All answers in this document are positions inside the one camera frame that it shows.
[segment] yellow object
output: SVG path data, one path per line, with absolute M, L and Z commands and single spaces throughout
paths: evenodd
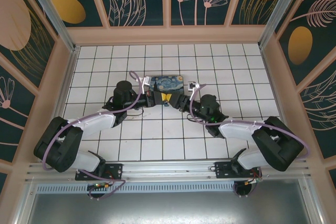
M 84 7 L 78 0 L 51 0 L 61 19 L 71 24 L 85 20 Z
M 162 101 L 167 101 L 167 102 L 169 102 L 170 98 L 172 97 L 172 94 L 164 94 L 164 93 L 161 93 L 161 96 L 162 96 Z
M 18 51 L 30 38 L 31 21 L 24 0 L 0 0 L 0 45 Z
M 307 27 L 299 26 L 291 34 L 288 43 L 288 56 L 295 65 L 302 64 L 309 56 L 313 36 Z

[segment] robotic arm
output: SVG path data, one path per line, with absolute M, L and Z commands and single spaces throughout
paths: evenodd
M 189 90 L 195 91 L 199 85 L 189 83 Z M 128 81 L 120 81 L 113 92 L 113 96 L 99 111 L 96 116 L 79 121 L 67 128 L 59 136 L 63 140 L 57 140 L 51 146 L 46 163 L 58 172 L 64 172 L 69 168 L 84 169 L 101 177 L 105 171 L 105 160 L 92 152 L 79 151 L 79 144 L 84 136 L 91 135 L 104 129 L 118 126 L 127 116 L 127 112 L 116 114 L 101 114 L 105 111 L 117 111 L 127 108 L 137 97 Z M 140 95 L 134 105 L 134 109 L 149 108 L 158 104 L 169 103 L 175 109 L 189 112 L 191 98 L 179 93 L 163 95 L 158 91 L 147 91 Z M 303 150 L 303 145 L 293 137 L 287 136 L 276 130 L 271 130 L 267 125 L 272 125 L 286 132 L 291 131 L 276 117 L 269 117 L 263 123 L 265 126 L 233 123 L 233 120 L 219 110 L 219 104 L 214 95 L 206 94 L 200 102 L 193 101 L 193 114 L 206 123 L 222 123 L 220 125 L 207 125 L 206 129 L 213 137 L 238 138 L 255 143 L 255 148 L 242 149 L 232 159 L 232 170 L 241 174 L 244 170 L 253 167 L 270 165 L 276 170 L 285 171 L 298 154 Z M 65 120 L 61 117 L 54 118 L 48 125 L 41 139 L 34 149 L 34 155 L 43 158 L 48 145 L 61 128 L 76 120 Z

